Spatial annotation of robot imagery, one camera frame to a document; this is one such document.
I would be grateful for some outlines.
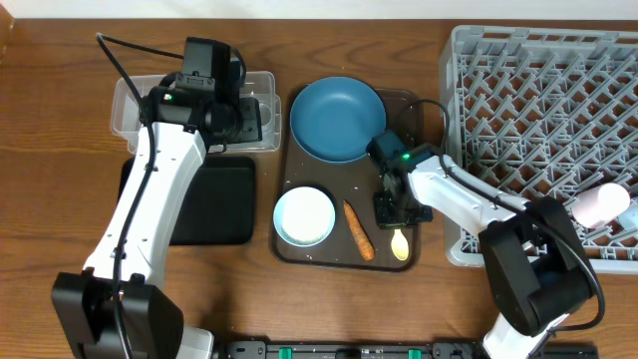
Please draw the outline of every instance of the wooden table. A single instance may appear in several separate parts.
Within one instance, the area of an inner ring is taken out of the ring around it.
[[[0,357],[69,358],[50,299],[60,271],[79,272],[115,208],[130,156],[109,130],[118,73],[98,47],[101,31],[181,53],[186,36],[238,47],[267,70],[287,108],[295,87],[354,76],[379,88],[438,96],[439,56],[452,29],[479,21],[18,20],[0,68]],[[638,22],[519,22],[504,26],[633,30]],[[133,75],[180,62],[113,46]],[[427,139],[442,133],[428,109]],[[496,318],[483,270],[444,255],[443,217],[423,226],[423,253],[404,274],[284,264],[268,247],[281,153],[257,159],[252,241],[172,247],[165,293],[188,325],[225,340],[427,342],[481,338]],[[631,357],[638,334],[638,276],[601,275],[607,315],[559,340],[594,341],[604,358]],[[590,301],[569,320],[589,320]]]

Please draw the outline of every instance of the plastic dish rack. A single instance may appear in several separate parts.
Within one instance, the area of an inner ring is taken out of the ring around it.
[[[440,62],[452,117],[448,153],[529,199],[614,181],[638,194],[638,34],[457,27]],[[446,220],[446,253],[481,266],[479,242]],[[574,223],[597,272],[638,273],[638,228]],[[536,255],[544,252],[539,249]]]

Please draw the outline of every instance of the carrot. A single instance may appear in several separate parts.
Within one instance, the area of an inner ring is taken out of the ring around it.
[[[372,260],[372,258],[375,257],[375,248],[372,247],[372,243],[370,242],[370,239],[368,239],[368,235],[366,235],[366,232],[363,230],[355,210],[352,208],[352,205],[345,200],[343,201],[343,209],[346,212],[348,226],[352,232],[352,237],[355,239],[355,243],[357,243],[357,246],[359,247],[361,256],[366,260]]]

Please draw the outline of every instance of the clear plastic container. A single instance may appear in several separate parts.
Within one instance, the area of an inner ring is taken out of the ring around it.
[[[157,86],[164,75],[131,76],[140,92],[146,95]],[[229,153],[259,153],[279,150],[281,144],[281,101],[275,95],[275,77],[267,71],[246,73],[246,82],[240,97],[252,97],[259,101],[262,141],[249,144],[228,145]],[[111,131],[129,142],[129,151],[134,154],[138,146],[140,130],[139,107],[124,79],[116,83],[116,92],[111,109]],[[221,146],[211,146],[209,152],[219,152]]]

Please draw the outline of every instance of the blue bowl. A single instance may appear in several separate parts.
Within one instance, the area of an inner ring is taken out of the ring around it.
[[[364,157],[372,139],[386,130],[386,109],[379,95],[361,81],[326,78],[297,96],[290,130],[310,156],[345,164]]]

